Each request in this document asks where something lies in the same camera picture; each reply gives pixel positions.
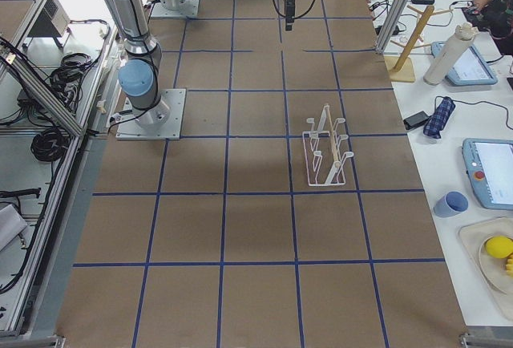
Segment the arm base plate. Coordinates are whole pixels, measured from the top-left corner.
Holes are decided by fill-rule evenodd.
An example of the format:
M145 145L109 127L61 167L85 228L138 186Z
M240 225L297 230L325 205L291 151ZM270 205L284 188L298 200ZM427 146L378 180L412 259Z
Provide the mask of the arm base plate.
M200 0L157 0L151 9L151 18L197 18Z
M142 111L135 110L121 118L117 140L178 140L183 121L186 90L163 89L159 104L138 119Z

